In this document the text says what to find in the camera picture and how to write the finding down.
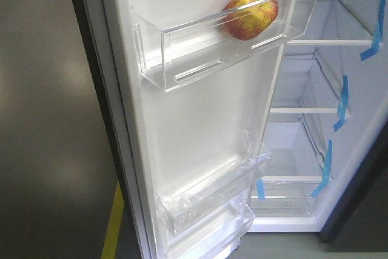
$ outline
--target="door shelf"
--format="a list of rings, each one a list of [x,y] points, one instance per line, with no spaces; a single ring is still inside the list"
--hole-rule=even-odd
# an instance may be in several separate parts
[[[159,197],[159,212],[166,228],[178,236],[262,176],[259,166],[271,158],[262,145],[260,154],[218,169],[176,197]]]
[[[237,195],[176,237],[164,258],[213,258],[246,233],[254,218],[253,212]]]
[[[269,3],[277,3],[278,16],[256,38],[242,41],[227,33],[225,23]],[[177,7],[171,12],[176,16],[174,21],[163,24],[149,21],[132,9],[141,74],[165,92],[190,84],[301,36],[314,3],[315,0],[259,0],[182,22]]]
[[[308,131],[301,120],[267,123],[263,141],[273,154],[271,163],[261,168],[263,188],[252,192],[251,206],[257,217],[313,215],[314,203],[324,189],[317,197],[311,194],[322,181],[326,153],[319,151],[325,145],[314,145],[316,142]]]

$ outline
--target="open refrigerator door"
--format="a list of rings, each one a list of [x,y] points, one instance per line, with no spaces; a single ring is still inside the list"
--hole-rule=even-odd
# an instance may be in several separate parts
[[[250,193],[272,155],[261,141],[284,43],[303,35],[316,0],[225,11],[230,0],[103,1],[139,153],[140,241],[154,259],[225,258],[255,219]],[[256,38],[226,32],[269,1],[278,15]]]

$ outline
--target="refrigerator door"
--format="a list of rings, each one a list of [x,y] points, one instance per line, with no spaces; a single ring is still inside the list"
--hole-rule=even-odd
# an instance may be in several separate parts
[[[270,158],[261,138],[281,43],[309,19],[294,8],[311,11],[315,0],[276,0],[276,21],[252,43],[224,31],[235,13],[221,12],[227,1],[83,0],[76,9],[144,258],[225,258],[254,219],[247,204]]]

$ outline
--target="yellow-red apple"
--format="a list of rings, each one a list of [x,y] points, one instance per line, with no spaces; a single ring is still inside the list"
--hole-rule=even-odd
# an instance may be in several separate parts
[[[228,10],[257,0],[231,0],[224,8]],[[256,38],[275,20],[278,15],[278,2],[269,0],[249,8],[238,10],[226,16],[224,25],[228,33],[237,39]]]

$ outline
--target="refrigerator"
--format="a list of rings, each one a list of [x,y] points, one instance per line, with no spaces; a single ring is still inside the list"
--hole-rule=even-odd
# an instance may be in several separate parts
[[[387,121],[386,0],[229,1],[73,0],[143,258],[320,232]]]

